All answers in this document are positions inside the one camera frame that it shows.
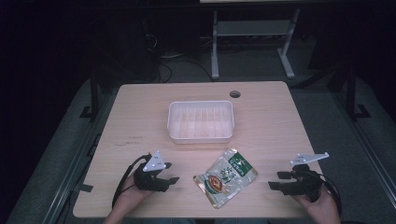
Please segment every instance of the shelf leg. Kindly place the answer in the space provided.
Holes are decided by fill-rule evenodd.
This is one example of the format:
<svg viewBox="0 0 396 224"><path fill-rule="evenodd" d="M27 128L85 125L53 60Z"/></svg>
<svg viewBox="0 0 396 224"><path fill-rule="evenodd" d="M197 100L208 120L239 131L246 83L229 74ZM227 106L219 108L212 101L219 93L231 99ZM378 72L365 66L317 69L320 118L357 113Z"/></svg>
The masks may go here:
<svg viewBox="0 0 396 224"><path fill-rule="evenodd" d="M213 49L212 49L212 78L219 79L218 65L218 12L214 12L213 18Z"/></svg>
<svg viewBox="0 0 396 224"><path fill-rule="evenodd" d="M294 73L293 73L293 70L292 70L292 68L290 66L289 59L288 59L286 54L287 54L288 49L289 49L290 41L291 41L291 38L293 36L294 28L296 27L296 23L297 23L297 19L298 19L298 15L299 14L300 14L300 9L299 8L294 9L293 17L292 17L292 19L290 21L288 32L286 34L285 44L283 45L283 47L281 49L277 50L277 53L279 54L280 61L283 64L283 68L285 69L286 76L288 76L288 78L294 78Z"/></svg>

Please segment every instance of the motion capture marker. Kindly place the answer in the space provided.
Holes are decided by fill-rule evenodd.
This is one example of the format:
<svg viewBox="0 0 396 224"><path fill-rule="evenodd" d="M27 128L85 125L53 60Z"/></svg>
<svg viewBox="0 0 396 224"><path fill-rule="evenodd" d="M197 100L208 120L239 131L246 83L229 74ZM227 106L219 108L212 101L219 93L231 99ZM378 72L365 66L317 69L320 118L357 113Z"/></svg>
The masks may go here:
<svg viewBox="0 0 396 224"><path fill-rule="evenodd" d="M146 166L143 168L144 172L163 170L166 168L166 164L163 162L163 155L160 151L157 151L151 159L148 161Z"/></svg>
<svg viewBox="0 0 396 224"><path fill-rule="evenodd" d="M290 161L291 165L307 164L311 161L318 161L321 159L328 158L329 154L325 152L324 154L313 154L313 155L303 155L298 153L297 157L293 161Z"/></svg>

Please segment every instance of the hand-mounted device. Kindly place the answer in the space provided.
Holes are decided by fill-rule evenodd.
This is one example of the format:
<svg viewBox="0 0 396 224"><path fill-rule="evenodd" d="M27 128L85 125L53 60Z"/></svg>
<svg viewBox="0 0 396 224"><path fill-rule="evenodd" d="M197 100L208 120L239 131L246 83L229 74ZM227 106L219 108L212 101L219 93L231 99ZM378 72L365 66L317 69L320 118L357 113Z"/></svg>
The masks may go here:
<svg viewBox="0 0 396 224"><path fill-rule="evenodd" d="M297 157L290 161L290 164L294 165L291 172L277 172L279 179L294 178L296 181L288 183L268 181L268 184L272 190L279 190L284 195L306 195L311 203L314 203L320 197L319 191L321 186L324 185L334 198L338 214L341 216L341 199L335 185L323 180L321 178L322 175L310 170L307 165L311 161L318 161L327 157L329 157L328 153L317 155L297 154Z"/></svg>
<svg viewBox="0 0 396 224"><path fill-rule="evenodd" d="M160 151L157 151L153 156L151 156L150 153L148 155L141 156L128 167L125 174L123 175L114 194L112 207L116 203L116 200L119 198L120 194L122 194L122 192L125 190L122 189L122 186L125 183L126 178L132 172L134 166L143 159L146 162L141 163L134 171L134 185L139 189L166 192L170 185L176 184L176 182L179 180L179 177L172 177L168 180L157 178L157 175L162 170L169 169L169 167L172 165L170 162L163 162L163 156L161 155Z"/></svg>

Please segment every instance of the hand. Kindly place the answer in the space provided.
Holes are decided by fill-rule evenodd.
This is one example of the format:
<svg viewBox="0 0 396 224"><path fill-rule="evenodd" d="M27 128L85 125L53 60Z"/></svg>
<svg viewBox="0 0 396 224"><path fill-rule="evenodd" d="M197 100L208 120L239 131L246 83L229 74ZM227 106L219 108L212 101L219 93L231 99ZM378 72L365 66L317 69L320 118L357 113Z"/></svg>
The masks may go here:
<svg viewBox="0 0 396 224"><path fill-rule="evenodd" d="M110 214L105 219L105 224L121 223L126 215L134 210L149 195L154 193L154 191L138 189L134 185L134 173L131 173L126 178L122 189L124 191L120 194L114 204L113 210L111 210Z"/></svg>
<svg viewBox="0 0 396 224"><path fill-rule="evenodd" d="M339 224L341 223L338 216L337 205L332 195L325 187L320 188L319 198L311 203L304 195L291 196L299 203L318 224Z"/></svg>

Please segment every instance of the gray floor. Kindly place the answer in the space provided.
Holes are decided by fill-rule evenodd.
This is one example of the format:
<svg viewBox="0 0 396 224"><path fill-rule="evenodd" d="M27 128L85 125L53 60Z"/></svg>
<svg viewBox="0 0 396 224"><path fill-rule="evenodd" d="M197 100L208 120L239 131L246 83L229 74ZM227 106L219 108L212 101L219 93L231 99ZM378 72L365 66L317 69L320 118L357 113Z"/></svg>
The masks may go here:
<svg viewBox="0 0 396 224"><path fill-rule="evenodd" d="M276 53L279 46L268 42L259 49L220 53L219 81L281 80L289 85L300 83L317 72L306 69L314 43L313 40L292 42L288 55L295 79L286 78ZM210 73L208 51L200 55L186 55L166 65L172 69L169 82L210 81L207 74ZM163 79L166 79L169 69L161 66L160 70ZM392 195L388 191L392 189L396 176L395 124L375 99L370 87L360 79L357 81L356 103L365 105L372 117L352 122L343 108L344 92L329 92L326 88L328 79L325 77L309 88L290 92L315 152L331 155L320 165L323 173L336 183L341 192L344 207L342 219L396 223L395 204L389 198ZM76 218L72 211L78 196L78 183L83 181L90 162L87 155L94 153L92 143L103 130L116 95L117 90L100 94L100 114L94 122L90 122L79 118L83 108L91 104L89 80L80 88L8 223L103 221L102 218ZM388 182L382 181L381 175ZM137 222L131 218L125 221ZM271 223L312 222L309 219L274 219Z"/></svg>

